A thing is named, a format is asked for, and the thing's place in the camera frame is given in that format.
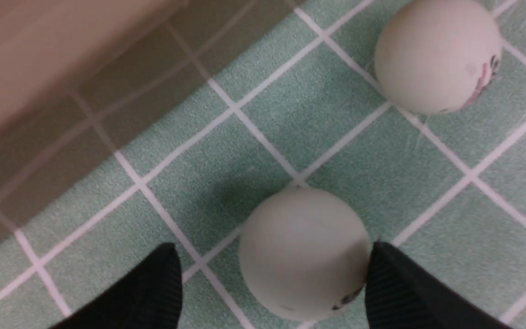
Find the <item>bathtub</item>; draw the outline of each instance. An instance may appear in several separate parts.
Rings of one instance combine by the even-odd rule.
[[[63,95],[185,3],[0,1],[0,130]]]

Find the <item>white ping pong ball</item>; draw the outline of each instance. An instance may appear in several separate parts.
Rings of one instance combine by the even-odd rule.
[[[476,100],[501,60],[499,27],[475,0],[415,0],[383,29],[374,70],[384,95],[420,114]]]
[[[253,296],[295,321],[340,314],[365,283],[370,241],[361,219],[318,189],[279,192],[247,219],[239,260]]]

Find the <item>printed logo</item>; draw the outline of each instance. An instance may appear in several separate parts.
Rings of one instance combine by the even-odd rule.
[[[343,308],[344,306],[346,306],[346,305],[350,304],[351,302],[353,302],[359,296],[359,294],[361,293],[362,289],[363,289],[363,287],[360,287],[357,290],[355,290],[354,292],[349,293],[346,296],[344,296],[340,300],[340,302],[338,302],[338,304],[332,306],[332,311],[338,311],[341,308]]]
[[[497,71],[499,71],[499,59],[496,57],[496,55],[492,56],[490,59],[490,79],[487,84],[484,84],[484,81],[486,79],[486,75],[488,74],[488,63],[482,64],[482,75],[478,78],[478,83],[476,84],[476,88],[474,88],[474,92],[472,92],[472,95],[468,100],[464,103],[463,106],[469,106],[470,104],[474,103],[476,98],[482,94],[482,92],[488,87],[492,81],[494,80],[494,76],[496,75]]]

